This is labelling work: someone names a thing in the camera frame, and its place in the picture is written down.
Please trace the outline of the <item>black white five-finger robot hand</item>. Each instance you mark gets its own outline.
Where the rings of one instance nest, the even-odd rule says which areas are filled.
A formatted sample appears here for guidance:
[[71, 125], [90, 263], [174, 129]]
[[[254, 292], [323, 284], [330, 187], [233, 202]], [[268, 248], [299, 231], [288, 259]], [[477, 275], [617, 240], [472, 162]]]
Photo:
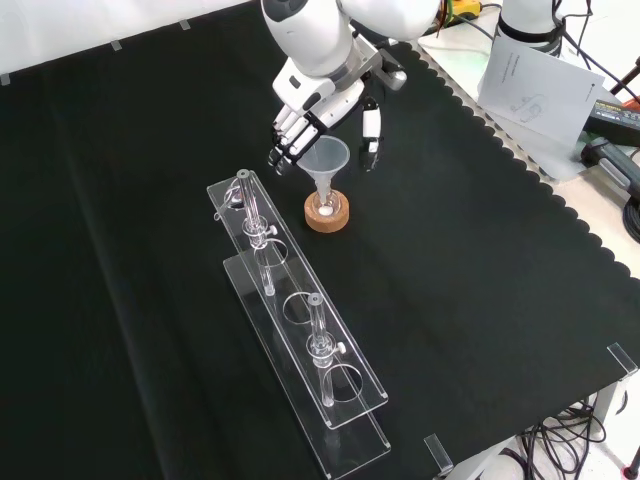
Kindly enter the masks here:
[[303, 74], [289, 59], [275, 78], [273, 90], [283, 106], [272, 122], [268, 163], [278, 174], [286, 174], [321, 136], [337, 128], [356, 109], [362, 110], [362, 168], [376, 168], [382, 152], [381, 112], [362, 79], [340, 90], [327, 77]]

